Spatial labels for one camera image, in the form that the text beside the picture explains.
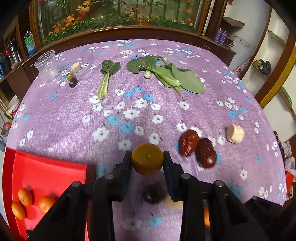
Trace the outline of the small orange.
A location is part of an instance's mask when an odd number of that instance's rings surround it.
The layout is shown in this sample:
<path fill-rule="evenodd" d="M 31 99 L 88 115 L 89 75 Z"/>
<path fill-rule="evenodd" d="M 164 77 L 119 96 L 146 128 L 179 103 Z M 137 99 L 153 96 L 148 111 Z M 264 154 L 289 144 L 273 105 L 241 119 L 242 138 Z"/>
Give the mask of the small orange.
<path fill-rule="evenodd" d="M 141 175 L 157 173 L 164 161 L 162 150 L 154 144 L 141 144 L 135 148 L 131 155 L 132 166 Z"/>

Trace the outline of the large dark red date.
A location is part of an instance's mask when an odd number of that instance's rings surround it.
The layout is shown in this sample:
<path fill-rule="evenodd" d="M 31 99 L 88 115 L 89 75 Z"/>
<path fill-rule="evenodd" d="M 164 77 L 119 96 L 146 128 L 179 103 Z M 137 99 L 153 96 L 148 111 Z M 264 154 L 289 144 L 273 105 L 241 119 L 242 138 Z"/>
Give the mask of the large dark red date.
<path fill-rule="evenodd" d="M 197 162 L 202 168 L 209 169 L 215 166 L 217 154 L 212 142 L 208 138 L 202 138 L 199 140 L 195 153 Z"/>

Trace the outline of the speckled orange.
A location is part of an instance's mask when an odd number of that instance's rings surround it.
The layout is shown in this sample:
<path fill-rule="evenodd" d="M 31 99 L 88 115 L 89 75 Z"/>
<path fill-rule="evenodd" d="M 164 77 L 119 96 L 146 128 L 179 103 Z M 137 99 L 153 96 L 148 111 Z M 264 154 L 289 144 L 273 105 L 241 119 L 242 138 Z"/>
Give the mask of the speckled orange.
<path fill-rule="evenodd" d="M 48 210 L 53 206 L 55 203 L 55 199 L 51 196 L 43 196 L 39 200 L 39 208 L 43 214 L 47 213 Z"/>

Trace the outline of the edge orange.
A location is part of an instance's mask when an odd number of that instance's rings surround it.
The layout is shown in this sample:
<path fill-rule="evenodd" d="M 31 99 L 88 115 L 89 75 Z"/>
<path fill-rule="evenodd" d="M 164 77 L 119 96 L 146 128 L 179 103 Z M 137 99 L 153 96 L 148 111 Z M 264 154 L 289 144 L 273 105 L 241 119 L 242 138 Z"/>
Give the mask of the edge orange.
<path fill-rule="evenodd" d="M 33 203 L 32 195 L 26 188 L 20 188 L 18 190 L 18 199 L 24 206 L 31 206 Z"/>

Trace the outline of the dark plum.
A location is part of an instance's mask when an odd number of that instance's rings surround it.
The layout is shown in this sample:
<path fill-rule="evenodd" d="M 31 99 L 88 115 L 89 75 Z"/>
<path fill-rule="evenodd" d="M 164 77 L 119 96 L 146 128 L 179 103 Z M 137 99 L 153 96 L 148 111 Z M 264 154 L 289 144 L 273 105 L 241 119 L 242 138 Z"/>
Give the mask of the dark plum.
<path fill-rule="evenodd" d="M 25 231 L 26 237 L 28 238 L 28 237 L 30 236 L 31 233 L 32 233 L 32 230 L 26 230 L 26 231 Z"/>
<path fill-rule="evenodd" d="M 142 199 L 149 204 L 157 204 L 166 197 L 166 192 L 161 183 L 147 185 L 142 192 Z"/>

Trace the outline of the far right sugarcane piece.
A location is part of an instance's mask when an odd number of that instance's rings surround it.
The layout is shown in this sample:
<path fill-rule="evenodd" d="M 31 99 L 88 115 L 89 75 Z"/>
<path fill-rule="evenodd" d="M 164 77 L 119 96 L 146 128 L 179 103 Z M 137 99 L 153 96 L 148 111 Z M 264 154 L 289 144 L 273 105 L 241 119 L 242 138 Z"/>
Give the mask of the far right sugarcane piece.
<path fill-rule="evenodd" d="M 241 126 L 230 125 L 226 130 L 226 138 L 229 142 L 240 144 L 243 141 L 245 131 Z"/>

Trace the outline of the red tray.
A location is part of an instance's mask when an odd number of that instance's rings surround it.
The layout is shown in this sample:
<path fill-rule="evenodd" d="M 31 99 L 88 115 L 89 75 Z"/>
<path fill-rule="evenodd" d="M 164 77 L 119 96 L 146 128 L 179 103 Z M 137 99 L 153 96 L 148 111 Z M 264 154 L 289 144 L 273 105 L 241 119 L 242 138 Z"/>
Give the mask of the red tray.
<path fill-rule="evenodd" d="M 26 240 L 25 231 L 33 229 L 43 217 L 39 200 L 43 196 L 58 198 L 74 181 L 86 182 L 87 165 L 39 157 L 7 148 L 4 154 L 2 191 L 6 218 L 18 240 Z M 19 202 L 18 190 L 31 192 L 33 204 L 24 207 L 24 220 L 16 218 L 11 205 Z"/>

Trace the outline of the purple floral tablecloth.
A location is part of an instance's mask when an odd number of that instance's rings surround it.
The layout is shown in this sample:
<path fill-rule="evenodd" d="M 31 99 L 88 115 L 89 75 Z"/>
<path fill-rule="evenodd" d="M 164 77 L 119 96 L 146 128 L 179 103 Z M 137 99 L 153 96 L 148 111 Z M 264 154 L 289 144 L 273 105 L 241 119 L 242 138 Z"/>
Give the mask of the purple floral tablecloth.
<path fill-rule="evenodd" d="M 182 89 L 180 97 L 156 77 L 126 69 L 128 61 L 147 55 L 193 71 L 204 93 Z M 54 58 L 61 73 L 50 82 L 35 78 L 9 132 L 10 148 L 93 164 L 102 175 L 125 151 L 152 143 L 199 180 L 222 180 L 242 202 L 257 196 L 284 204 L 287 186 L 275 134 L 247 87 L 213 53 L 172 41 L 121 40 L 60 51 Z M 104 60 L 120 62 L 121 69 L 110 76 L 108 97 L 99 100 Z M 76 62 L 81 70 L 73 73 Z M 78 80 L 74 88 L 66 79 L 69 72 Z M 230 125 L 244 129 L 240 144 L 227 140 Z M 202 168 L 195 151 L 188 157 L 179 154 L 179 139 L 187 130 L 212 142 L 215 166 Z"/>

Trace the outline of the small bok choy stalk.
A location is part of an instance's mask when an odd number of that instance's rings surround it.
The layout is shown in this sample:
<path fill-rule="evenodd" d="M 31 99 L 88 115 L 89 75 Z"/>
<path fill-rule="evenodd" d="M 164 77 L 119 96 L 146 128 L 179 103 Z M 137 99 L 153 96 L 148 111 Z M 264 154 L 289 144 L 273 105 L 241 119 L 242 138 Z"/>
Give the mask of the small bok choy stalk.
<path fill-rule="evenodd" d="M 100 73 L 103 74 L 103 79 L 97 91 L 97 98 L 102 100 L 108 97 L 108 84 L 110 76 L 114 75 L 121 69 L 120 62 L 113 62 L 112 60 L 104 60 L 102 62 Z"/>

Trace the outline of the clear plastic cup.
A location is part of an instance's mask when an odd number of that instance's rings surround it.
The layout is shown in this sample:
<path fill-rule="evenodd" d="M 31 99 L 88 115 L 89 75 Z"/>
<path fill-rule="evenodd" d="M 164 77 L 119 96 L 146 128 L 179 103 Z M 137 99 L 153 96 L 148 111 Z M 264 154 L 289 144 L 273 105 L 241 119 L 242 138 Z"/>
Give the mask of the clear plastic cup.
<path fill-rule="evenodd" d="M 40 77 L 46 82 L 52 81 L 59 75 L 54 56 L 55 51 L 49 50 L 42 54 L 34 63 L 34 68 L 38 70 Z"/>

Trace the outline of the wooden cabinet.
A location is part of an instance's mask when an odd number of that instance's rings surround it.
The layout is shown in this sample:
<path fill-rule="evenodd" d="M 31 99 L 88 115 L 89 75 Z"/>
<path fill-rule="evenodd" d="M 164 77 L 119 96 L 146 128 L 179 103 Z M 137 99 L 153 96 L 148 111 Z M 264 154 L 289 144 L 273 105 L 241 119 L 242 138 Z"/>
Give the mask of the wooden cabinet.
<path fill-rule="evenodd" d="M 4 78 L 20 101 L 23 100 L 29 87 L 39 74 L 38 70 L 34 67 L 36 60 L 36 56 L 22 60 L 16 65 L 16 68 Z"/>

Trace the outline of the purple bottles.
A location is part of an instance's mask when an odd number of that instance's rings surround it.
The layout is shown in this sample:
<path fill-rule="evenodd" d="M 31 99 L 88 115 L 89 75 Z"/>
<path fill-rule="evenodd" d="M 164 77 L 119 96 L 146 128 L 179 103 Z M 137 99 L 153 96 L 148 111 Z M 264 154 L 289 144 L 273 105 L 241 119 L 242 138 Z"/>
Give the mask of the purple bottles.
<path fill-rule="evenodd" d="M 219 28 L 214 37 L 214 42 L 219 45 L 224 45 L 226 38 L 227 38 L 227 32 Z"/>

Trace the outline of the green label water bottle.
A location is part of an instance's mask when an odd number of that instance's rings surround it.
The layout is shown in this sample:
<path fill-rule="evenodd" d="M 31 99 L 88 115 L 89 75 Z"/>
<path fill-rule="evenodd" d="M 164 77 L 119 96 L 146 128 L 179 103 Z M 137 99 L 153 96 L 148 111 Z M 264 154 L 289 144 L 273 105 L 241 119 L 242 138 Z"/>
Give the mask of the green label water bottle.
<path fill-rule="evenodd" d="M 33 56 L 37 52 L 34 37 L 32 32 L 27 31 L 24 36 L 25 46 L 27 48 L 29 56 Z"/>

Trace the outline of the steel thermos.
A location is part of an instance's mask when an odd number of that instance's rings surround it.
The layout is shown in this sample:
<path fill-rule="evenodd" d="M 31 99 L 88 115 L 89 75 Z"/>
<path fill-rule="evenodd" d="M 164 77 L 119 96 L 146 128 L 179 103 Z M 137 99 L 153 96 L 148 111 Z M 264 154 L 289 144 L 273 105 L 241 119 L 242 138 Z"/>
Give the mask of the steel thermos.
<path fill-rule="evenodd" d="M 8 52 L 10 53 L 10 60 L 13 65 L 22 61 L 22 56 L 19 53 L 16 39 L 13 39 L 8 43 Z"/>

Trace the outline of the black kettle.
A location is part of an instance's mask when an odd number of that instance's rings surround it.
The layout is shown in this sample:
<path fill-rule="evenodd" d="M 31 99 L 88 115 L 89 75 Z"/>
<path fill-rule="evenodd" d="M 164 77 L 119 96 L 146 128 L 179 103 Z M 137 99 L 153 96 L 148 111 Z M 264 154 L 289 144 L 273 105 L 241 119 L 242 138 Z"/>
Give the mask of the black kettle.
<path fill-rule="evenodd" d="M 0 60 L 0 73 L 1 76 L 6 76 L 7 74 L 10 73 L 11 71 L 11 62 L 10 59 L 6 56 L 1 56 L 1 60 Z"/>

